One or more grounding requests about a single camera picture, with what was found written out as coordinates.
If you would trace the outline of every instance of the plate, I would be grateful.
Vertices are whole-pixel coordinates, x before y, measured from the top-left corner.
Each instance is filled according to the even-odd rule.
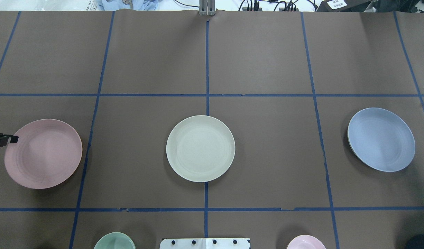
[[[135,249],[135,244],[128,235],[114,232],[108,233],[98,240],[94,249]]]
[[[287,249],[326,249],[326,247],[313,236],[300,235],[291,240]]]
[[[56,186],[69,178],[80,164],[80,136],[69,124],[42,119],[23,126],[8,144],[4,164],[18,184],[34,189]]]
[[[415,139],[395,113],[381,108],[357,112],[348,127],[349,144],[366,165],[383,172],[407,167],[415,156]]]
[[[229,128],[210,116],[193,116],[178,123],[166,144],[169,164],[177,174],[193,182],[212,181],[224,174],[235,156]]]

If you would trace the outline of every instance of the green bowl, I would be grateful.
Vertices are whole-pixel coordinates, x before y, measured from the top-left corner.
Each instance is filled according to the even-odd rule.
[[[108,233],[96,244],[94,249],[136,249],[135,244],[124,233]]]

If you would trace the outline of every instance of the grid line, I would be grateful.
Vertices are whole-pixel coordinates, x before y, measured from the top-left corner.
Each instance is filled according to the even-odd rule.
[[[412,64],[410,63],[410,59],[409,59],[409,57],[407,55],[407,51],[405,49],[404,40],[403,40],[403,37],[401,35],[400,25],[398,23],[397,13],[395,11],[394,11],[394,19],[395,19],[395,25],[396,25],[397,31],[398,31],[398,36],[400,38],[401,47],[403,49],[404,56],[405,56],[406,61],[407,61],[407,65],[408,65],[408,68],[410,70],[410,74],[412,75],[413,83],[415,84],[416,92],[418,93],[418,97],[420,98],[421,106],[423,107],[423,112],[424,112],[424,101],[423,101],[423,97],[421,95],[421,91],[420,91],[420,88],[418,86],[418,82],[416,82],[416,77],[415,77],[415,74],[413,72]]]
[[[312,97],[311,93],[0,93],[0,96],[150,96],[150,97]],[[318,98],[324,97],[336,97],[336,98],[345,98],[345,97],[371,97],[371,98],[418,98],[419,94],[338,94],[338,93],[315,93],[315,96]]]
[[[316,212],[316,211],[424,211],[424,206],[340,206],[340,207],[298,207],[291,210],[280,207],[210,207],[208,212]],[[0,212],[75,212],[77,208],[34,208],[34,207],[0,207]],[[165,212],[204,212],[205,208],[79,208],[78,212],[138,212],[138,213],[165,213]]]
[[[330,187],[330,179],[329,179],[329,169],[327,168],[326,150],[324,149],[323,132],[321,131],[320,113],[318,112],[318,103],[316,101],[315,85],[313,82],[312,66],[310,63],[310,53],[309,53],[309,47],[307,44],[306,26],[304,22],[303,13],[300,12],[300,15],[301,15],[301,24],[303,27],[304,45],[305,45],[306,56],[307,56],[307,67],[309,69],[310,85],[312,87],[313,104],[315,106],[316,124],[318,125],[318,134],[320,136],[320,144],[321,144],[321,149],[323,151],[323,158],[324,158],[324,169],[326,170],[326,185],[327,185],[327,192],[329,196],[329,204],[330,204],[330,207],[333,208],[332,190]],[[335,211],[331,210],[331,215],[332,215],[333,233],[335,236],[335,245],[337,246],[337,249],[340,249],[340,243],[338,240],[337,221],[335,219]]]
[[[2,55],[1,60],[0,60],[0,69],[1,69],[1,66],[3,66],[3,61],[6,57],[6,53],[8,52],[9,45],[11,44],[12,37],[14,36],[14,32],[16,31],[16,27],[17,27],[17,24],[18,24],[18,20],[20,19],[20,15],[21,15],[21,11],[19,11],[18,14],[17,14],[16,21],[14,22],[14,27],[12,27],[11,35],[9,35],[8,42],[6,43],[6,47],[4,48],[4,52],[3,52],[3,55]]]
[[[77,225],[77,222],[78,222],[78,214],[79,214],[79,209],[80,209],[80,204],[81,204],[81,197],[83,195],[84,179],[86,177],[87,161],[89,160],[89,149],[91,148],[91,144],[92,144],[92,135],[93,135],[93,131],[94,131],[95,118],[97,116],[98,102],[100,101],[101,87],[103,86],[104,69],[106,68],[106,60],[108,58],[109,43],[111,41],[112,26],[114,25],[114,17],[115,17],[115,11],[112,11],[108,40],[106,41],[106,50],[104,52],[104,58],[103,58],[103,66],[101,68],[100,83],[98,84],[97,99],[95,101],[94,115],[92,116],[91,131],[89,133],[89,139],[88,139],[87,148],[86,148],[86,156],[84,158],[84,167],[83,167],[83,173],[81,175],[80,190],[78,192],[78,199],[77,199],[77,203],[76,203],[75,217],[74,217],[74,223],[73,223],[73,226],[72,226],[72,233],[71,233],[71,238],[70,238],[70,242],[69,242],[69,249],[72,249],[73,241],[74,241],[74,238],[75,238],[76,225]]]
[[[209,115],[209,20],[206,21],[206,115]],[[209,237],[209,183],[204,183],[204,237]]]

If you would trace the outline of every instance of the metal bracket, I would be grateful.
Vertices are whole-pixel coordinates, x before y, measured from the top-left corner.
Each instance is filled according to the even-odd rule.
[[[215,0],[200,0],[200,16],[215,15]]]
[[[164,239],[160,249],[250,249],[247,238]]]

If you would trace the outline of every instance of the black device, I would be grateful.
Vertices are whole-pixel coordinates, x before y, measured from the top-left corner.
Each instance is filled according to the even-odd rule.
[[[7,134],[3,134],[0,133],[0,148],[3,146],[6,146],[9,143],[16,143],[18,142],[18,136],[14,136],[14,135],[7,135]]]

